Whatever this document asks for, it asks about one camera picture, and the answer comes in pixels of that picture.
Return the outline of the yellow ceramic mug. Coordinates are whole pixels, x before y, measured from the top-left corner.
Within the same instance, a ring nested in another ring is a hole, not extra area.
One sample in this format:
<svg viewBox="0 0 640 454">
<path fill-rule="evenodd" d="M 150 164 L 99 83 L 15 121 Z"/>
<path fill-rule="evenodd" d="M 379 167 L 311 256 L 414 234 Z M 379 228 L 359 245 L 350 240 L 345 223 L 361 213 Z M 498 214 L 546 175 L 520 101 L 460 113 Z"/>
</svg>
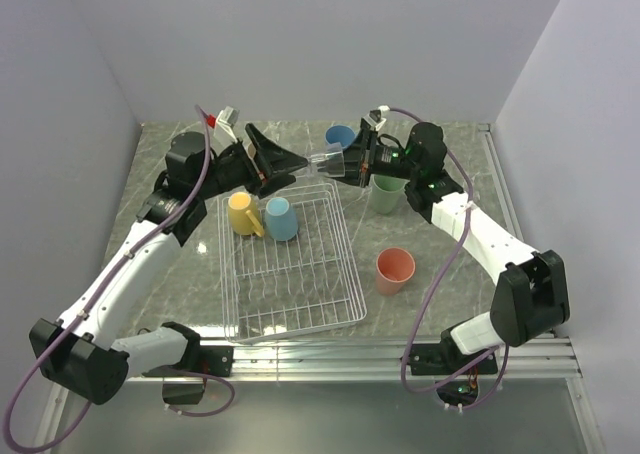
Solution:
<svg viewBox="0 0 640 454">
<path fill-rule="evenodd" d="M 265 235 L 257 204 L 250 194 L 233 193 L 227 202 L 227 214 L 231 228 L 236 234 L 258 237 Z"/>
</svg>

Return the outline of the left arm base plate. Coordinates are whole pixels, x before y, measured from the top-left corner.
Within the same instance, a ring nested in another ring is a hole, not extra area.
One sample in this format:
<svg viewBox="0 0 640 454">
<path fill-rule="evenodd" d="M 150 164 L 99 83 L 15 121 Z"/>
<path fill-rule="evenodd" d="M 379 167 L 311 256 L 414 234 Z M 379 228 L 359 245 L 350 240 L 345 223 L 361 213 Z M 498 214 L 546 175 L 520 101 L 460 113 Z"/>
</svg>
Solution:
<svg viewBox="0 0 640 454">
<path fill-rule="evenodd" d="M 208 374 L 221 378 L 231 375 L 234 348 L 227 345 L 205 345 L 189 367 L 161 366 L 144 372 L 144 377 L 187 376 L 188 373 Z"/>
</svg>

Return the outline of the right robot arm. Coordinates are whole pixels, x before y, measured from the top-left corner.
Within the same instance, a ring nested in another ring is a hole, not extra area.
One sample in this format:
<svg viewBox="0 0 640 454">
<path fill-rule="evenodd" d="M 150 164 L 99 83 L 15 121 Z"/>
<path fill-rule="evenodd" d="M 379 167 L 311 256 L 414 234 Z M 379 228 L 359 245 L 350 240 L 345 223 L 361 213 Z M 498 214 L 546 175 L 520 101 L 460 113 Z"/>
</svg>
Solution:
<svg viewBox="0 0 640 454">
<path fill-rule="evenodd" d="M 383 123 L 376 111 L 361 119 L 354 142 L 344 151 L 340 182 L 364 187 L 377 175 L 400 180 L 411 208 L 454 239 L 455 249 L 466 251 L 495 285 L 488 311 L 443 331 L 444 368 L 462 373 L 481 351 L 521 346 L 568 321 L 562 258 L 520 241 L 474 203 L 471 189 L 445 168 L 449 150 L 442 128 L 418 122 L 400 144 L 381 133 Z"/>
</svg>

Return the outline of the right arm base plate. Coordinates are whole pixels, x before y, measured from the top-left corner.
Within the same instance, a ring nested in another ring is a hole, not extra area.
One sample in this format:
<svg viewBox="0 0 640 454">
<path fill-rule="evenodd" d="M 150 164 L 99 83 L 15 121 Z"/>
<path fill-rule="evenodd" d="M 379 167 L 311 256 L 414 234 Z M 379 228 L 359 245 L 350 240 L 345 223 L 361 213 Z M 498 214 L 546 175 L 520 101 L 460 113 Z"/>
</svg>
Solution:
<svg viewBox="0 0 640 454">
<path fill-rule="evenodd" d="M 464 355 L 459 353 L 455 346 L 446 347 L 444 343 L 413 344 L 408 364 L 411 374 L 414 376 L 445 376 L 453 374 L 465 365 L 479 359 L 485 353 L 488 353 L 489 356 L 476 365 L 478 373 L 482 375 L 497 374 L 497 361 L 489 349 Z"/>
</svg>

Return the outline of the green plastic tumbler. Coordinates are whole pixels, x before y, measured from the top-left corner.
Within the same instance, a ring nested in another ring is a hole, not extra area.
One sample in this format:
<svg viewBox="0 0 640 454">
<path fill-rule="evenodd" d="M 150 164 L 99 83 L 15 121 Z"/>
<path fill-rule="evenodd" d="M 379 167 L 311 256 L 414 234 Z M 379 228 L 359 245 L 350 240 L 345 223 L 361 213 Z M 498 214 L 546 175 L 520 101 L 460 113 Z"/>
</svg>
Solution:
<svg viewBox="0 0 640 454">
<path fill-rule="evenodd" d="M 390 214 L 403 195 L 406 183 L 400 178 L 373 175 L 369 206 L 378 214 Z"/>
</svg>

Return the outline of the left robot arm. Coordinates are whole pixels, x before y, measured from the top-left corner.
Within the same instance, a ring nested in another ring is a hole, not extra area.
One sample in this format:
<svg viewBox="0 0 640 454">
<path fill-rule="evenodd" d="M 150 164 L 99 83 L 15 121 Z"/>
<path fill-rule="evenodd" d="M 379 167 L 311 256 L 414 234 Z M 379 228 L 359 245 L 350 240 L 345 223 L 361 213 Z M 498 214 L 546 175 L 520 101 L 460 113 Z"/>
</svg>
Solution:
<svg viewBox="0 0 640 454">
<path fill-rule="evenodd" d="M 32 327 L 29 339 L 45 378 L 102 405 L 132 376 L 163 366 L 180 376 L 198 370 L 201 337 L 182 324 L 166 322 L 123 339 L 117 334 L 136 299 L 206 217 L 206 200 L 239 187 L 262 198 L 294 183 L 295 172 L 307 167 L 306 158 L 267 139 L 253 124 L 245 131 L 253 155 L 239 139 L 220 152 L 199 132 L 172 139 L 165 170 L 107 267 L 56 321 L 40 319 Z"/>
</svg>

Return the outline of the salmon pink plastic tumbler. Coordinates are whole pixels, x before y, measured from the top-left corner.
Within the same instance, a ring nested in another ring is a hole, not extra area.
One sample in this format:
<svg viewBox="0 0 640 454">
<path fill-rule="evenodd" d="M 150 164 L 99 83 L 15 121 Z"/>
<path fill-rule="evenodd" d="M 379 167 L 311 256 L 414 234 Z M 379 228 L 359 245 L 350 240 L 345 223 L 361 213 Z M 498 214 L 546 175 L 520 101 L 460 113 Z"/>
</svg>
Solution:
<svg viewBox="0 0 640 454">
<path fill-rule="evenodd" d="M 416 263 L 405 249 L 391 247 L 376 259 L 376 289 L 383 296 L 393 296 L 413 277 Z"/>
</svg>

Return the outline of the clear faceted drinking glass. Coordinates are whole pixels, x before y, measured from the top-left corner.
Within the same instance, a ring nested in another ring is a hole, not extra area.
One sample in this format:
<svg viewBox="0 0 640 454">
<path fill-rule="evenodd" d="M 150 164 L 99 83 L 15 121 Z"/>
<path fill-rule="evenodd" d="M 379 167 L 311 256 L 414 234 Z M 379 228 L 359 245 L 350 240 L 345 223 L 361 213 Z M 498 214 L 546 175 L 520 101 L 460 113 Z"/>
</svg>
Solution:
<svg viewBox="0 0 640 454">
<path fill-rule="evenodd" d="M 340 143 L 332 143 L 308 157 L 310 175 L 342 178 L 346 173 L 344 150 Z"/>
</svg>

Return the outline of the light blue ceramic mug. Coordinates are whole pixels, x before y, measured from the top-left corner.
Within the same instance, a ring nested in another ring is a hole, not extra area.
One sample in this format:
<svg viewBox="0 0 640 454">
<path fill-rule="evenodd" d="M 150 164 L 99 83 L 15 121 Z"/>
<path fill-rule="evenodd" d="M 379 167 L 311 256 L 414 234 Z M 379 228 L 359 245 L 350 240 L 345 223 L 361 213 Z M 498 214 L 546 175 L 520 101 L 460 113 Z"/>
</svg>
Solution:
<svg viewBox="0 0 640 454">
<path fill-rule="evenodd" d="M 292 204 L 283 197 L 268 201 L 264 219 L 269 235 L 276 241 L 287 242 L 298 233 L 298 220 Z"/>
</svg>

